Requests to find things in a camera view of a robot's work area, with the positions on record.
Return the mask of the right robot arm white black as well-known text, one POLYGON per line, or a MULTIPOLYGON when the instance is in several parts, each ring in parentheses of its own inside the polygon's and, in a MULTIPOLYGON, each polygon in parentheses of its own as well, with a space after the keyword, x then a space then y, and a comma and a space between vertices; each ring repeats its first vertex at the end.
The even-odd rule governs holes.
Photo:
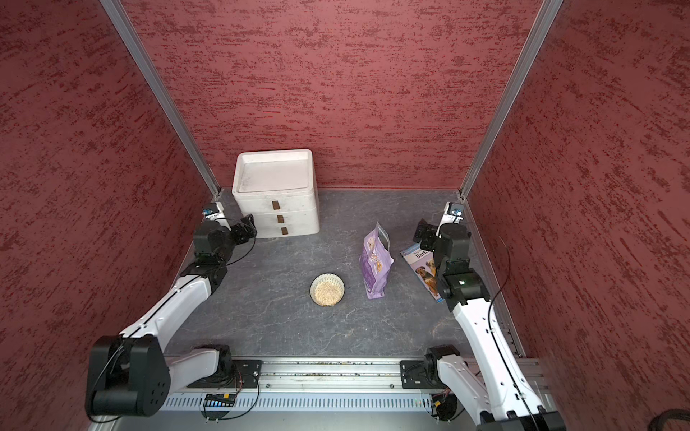
POLYGON ((428 375, 456 395, 478 430, 564 430, 532 389, 501 332, 493 298, 471 268, 471 235, 462 223, 421 220, 413 240, 433 254, 437 290, 469 342, 481 375, 469 371, 451 346, 429 348, 428 375))

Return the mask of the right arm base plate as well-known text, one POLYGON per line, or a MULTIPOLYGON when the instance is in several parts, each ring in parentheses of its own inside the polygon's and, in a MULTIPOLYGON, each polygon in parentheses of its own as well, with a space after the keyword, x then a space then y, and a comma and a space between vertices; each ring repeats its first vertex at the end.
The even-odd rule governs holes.
POLYGON ((446 386, 440 381, 436 366, 427 360, 403 360, 400 362, 402 387, 406 390, 442 390, 446 386))

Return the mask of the purple oats bag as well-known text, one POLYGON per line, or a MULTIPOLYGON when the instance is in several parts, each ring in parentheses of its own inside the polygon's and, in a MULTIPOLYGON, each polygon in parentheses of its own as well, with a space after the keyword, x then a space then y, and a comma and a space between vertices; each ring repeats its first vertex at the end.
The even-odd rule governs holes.
POLYGON ((376 227, 364 238, 363 251, 359 257, 369 300, 385 296, 387 279, 394 262, 390 252, 389 235, 380 224, 376 224, 376 227))

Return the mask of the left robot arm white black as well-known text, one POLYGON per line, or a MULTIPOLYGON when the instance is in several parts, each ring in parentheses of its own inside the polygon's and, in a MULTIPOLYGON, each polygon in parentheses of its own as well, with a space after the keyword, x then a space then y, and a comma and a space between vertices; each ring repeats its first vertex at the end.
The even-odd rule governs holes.
POLYGON ((165 350, 183 323, 219 289, 235 264, 235 248, 255 244, 256 238, 253 215, 235 224, 220 214, 206 215, 193 235, 194 259, 173 287, 118 335, 93 344, 84 402, 91 422, 151 417, 170 393, 199 381, 242 384, 226 345, 203 345, 181 357, 168 357, 165 350))

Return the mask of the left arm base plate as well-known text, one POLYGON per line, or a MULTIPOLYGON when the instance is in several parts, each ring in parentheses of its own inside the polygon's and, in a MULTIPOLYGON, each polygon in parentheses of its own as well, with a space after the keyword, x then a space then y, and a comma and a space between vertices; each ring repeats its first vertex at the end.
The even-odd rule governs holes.
POLYGON ((190 389, 256 389, 261 378, 263 362, 259 359, 235 360, 229 371, 217 371, 214 375, 189 384, 190 389))

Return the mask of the green patterned breakfast bowl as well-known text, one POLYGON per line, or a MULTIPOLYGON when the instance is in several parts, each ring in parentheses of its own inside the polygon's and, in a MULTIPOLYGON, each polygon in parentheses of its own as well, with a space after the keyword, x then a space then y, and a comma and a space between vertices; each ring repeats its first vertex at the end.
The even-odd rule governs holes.
POLYGON ((345 285, 339 276, 325 273, 313 280, 309 294, 316 305, 330 307, 337 305, 343 299, 345 285))

